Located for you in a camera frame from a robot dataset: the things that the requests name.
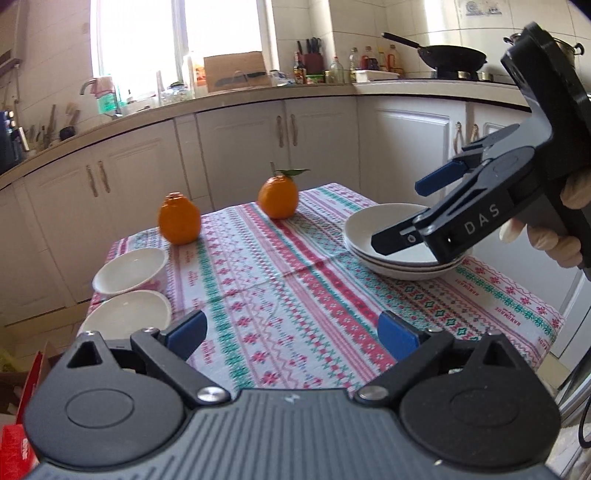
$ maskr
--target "kitchen counter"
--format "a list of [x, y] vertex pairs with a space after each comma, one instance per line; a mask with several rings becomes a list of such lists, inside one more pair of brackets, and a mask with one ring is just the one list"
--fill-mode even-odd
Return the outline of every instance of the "kitchen counter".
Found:
[[356, 95], [429, 96], [497, 103], [518, 109], [527, 107], [521, 92], [514, 85], [465, 82], [461, 80], [393, 80], [391, 82], [358, 85], [302, 85], [217, 92], [187, 102], [175, 103], [128, 115], [69, 138], [1, 175], [0, 190], [38, 168], [84, 147], [178, 116], [247, 103], [316, 96]]

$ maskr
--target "white cabinet door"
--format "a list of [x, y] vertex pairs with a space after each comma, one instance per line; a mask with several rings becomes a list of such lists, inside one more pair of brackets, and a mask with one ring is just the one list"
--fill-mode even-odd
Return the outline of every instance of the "white cabinet door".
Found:
[[[478, 125], [481, 137], [521, 123], [530, 116], [518, 110], [477, 103], [471, 104], [470, 110], [472, 122]], [[561, 313], [570, 300], [573, 281], [580, 275], [577, 268], [560, 268], [546, 254], [532, 248], [525, 231], [509, 245], [502, 243], [495, 232], [475, 246], [474, 254]]]
[[92, 278], [119, 237], [102, 193], [93, 147], [61, 158], [25, 177], [47, 246], [72, 296], [92, 297]]
[[12, 185], [0, 191], [0, 225], [0, 326], [63, 307]]
[[117, 238], [158, 225], [171, 192], [189, 197], [174, 122], [168, 121], [95, 145], [98, 189]]
[[389, 97], [358, 102], [362, 193], [379, 203], [435, 205], [444, 191], [421, 197], [414, 184], [453, 156], [456, 124], [465, 131], [466, 104]]
[[290, 168], [283, 102], [197, 115], [213, 208], [253, 202], [276, 169]]
[[291, 164], [310, 171], [295, 178], [300, 190], [337, 182], [359, 191], [357, 100], [287, 100]]

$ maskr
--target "latex glove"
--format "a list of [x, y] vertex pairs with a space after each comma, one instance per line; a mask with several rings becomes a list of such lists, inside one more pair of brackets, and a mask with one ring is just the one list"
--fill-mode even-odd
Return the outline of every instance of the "latex glove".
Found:
[[[560, 200], [565, 207], [579, 210], [591, 202], [591, 168], [584, 168], [573, 173], [562, 192]], [[505, 223], [499, 231], [502, 242], [510, 244], [515, 241], [525, 228], [525, 224], [516, 218]], [[576, 267], [583, 261], [581, 242], [573, 236], [559, 237], [548, 228], [527, 226], [527, 236], [532, 247], [545, 251], [552, 260], [556, 260], [563, 268]]]

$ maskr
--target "white bowl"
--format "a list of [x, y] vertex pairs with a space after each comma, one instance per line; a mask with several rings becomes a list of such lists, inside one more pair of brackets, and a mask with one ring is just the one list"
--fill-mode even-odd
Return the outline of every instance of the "white bowl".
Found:
[[369, 257], [369, 256], [363, 254], [363, 252], [360, 252], [355, 247], [353, 247], [353, 245], [351, 245], [349, 243], [349, 241], [347, 240], [346, 237], [345, 237], [345, 248], [350, 253], [355, 255], [356, 257], [360, 257], [368, 262], [375, 263], [376, 265], [378, 265], [380, 267], [389, 268], [390, 270], [401, 270], [401, 271], [406, 271], [406, 272], [433, 272], [433, 271], [437, 271], [437, 270], [448, 269], [449, 267], [456, 267], [460, 263], [462, 263], [462, 261], [464, 260], [464, 258], [466, 258], [466, 256], [468, 256], [472, 253], [472, 249], [470, 249], [467, 252], [465, 252], [461, 257], [456, 258], [453, 262], [449, 262], [448, 264], [428, 265], [426, 267], [423, 267], [420, 265], [406, 266], [406, 265], [395, 264], [395, 263], [390, 263], [390, 262], [382, 262], [381, 260], [378, 260], [376, 258]]
[[366, 260], [364, 257], [360, 257], [356, 252], [348, 248], [349, 252], [353, 254], [361, 264], [371, 270], [374, 273], [382, 275], [388, 278], [394, 278], [396, 280], [407, 280], [407, 281], [418, 281], [418, 280], [431, 280], [432, 278], [441, 277], [445, 273], [456, 268], [460, 262], [439, 268], [438, 270], [399, 270], [397, 267], [384, 267], [377, 263]]
[[427, 207], [412, 203], [384, 203], [368, 207], [347, 219], [343, 234], [355, 250], [374, 260], [406, 267], [441, 267], [425, 244], [414, 245], [391, 255], [381, 255], [371, 246], [373, 234], [406, 220], [425, 208]]
[[140, 248], [116, 257], [92, 281], [96, 292], [109, 298], [133, 290], [166, 292], [168, 253], [161, 248]]
[[171, 318], [172, 308], [164, 295], [135, 290], [104, 302], [88, 315], [78, 333], [97, 330], [105, 340], [118, 340], [146, 327], [164, 330]]

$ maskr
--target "white plate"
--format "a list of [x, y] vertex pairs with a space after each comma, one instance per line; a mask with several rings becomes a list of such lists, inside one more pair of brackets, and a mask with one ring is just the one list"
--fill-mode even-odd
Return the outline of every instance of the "white plate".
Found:
[[396, 280], [407, 280], [407, 281], [419, 281], [419, 280], [431, 280], [432, 278], [437, 278], [445, 275], [450, 270], [453, 270], [457, 267], [457, 264], [454, 264], [450, 267], [445, 267], [440, 270], [431, 270], [431, 271], [404, 271], [404, 270], [395, 270], [393, 268], [386, 268], [382, 267], [376, 263], [367, 261], [366, 259], [356, 255], [354, 252], [351, 253], [361, 262], [361, 264], [371, 270], [374, 273], [382, 275], [388, 278], [394, 278]]
[[343, 234], [354, 249], [366, 257], [406, 267], [437, 267], [441, 264], [425, 244], [414, 245], [391, 255], [381, 255], [371, 246], [371, 237], [426, 207], [412, 203], [384, 203], [360, 210], [345, 222]]
[[455, 267], [455, 266], [459, 265], [462, 262], [462, 260], [464, 260], [464, 257], [466, 255], [469, 255], [471, 252], [471, 250], [468, 250], [468, 252], [466, 252], [461, 257], [459, 257], [456, 260], [454, 260], [453, 262], [450, 262], [445, 265], [433, 265], [433, 266], [422, 267], [422, 266], [406, 266], [406, 265], [394, 264], [394, 263], [389, 263], [389, 262], [382, 262], [382, 261], [377, 260], [375, 258], [368, 257], [367, 255], [363, 254], [363, 252], [360, 252], [355, 247], [353, 247], [353, 245], [351, 245], [346, 238], [345, 238], [345, 248], [349, 252], [351, 252], [353, 255], [355, 255], [356, 257], [361, 257], [365, 261], [375, 263], [376, 265], [378, 265], [380, 267], [388, 268], [390, 270], [400, 270], [400, 271], [406, 271], [406, 272], [425, 272], [425, 273], [448, 269], [449, 267]]

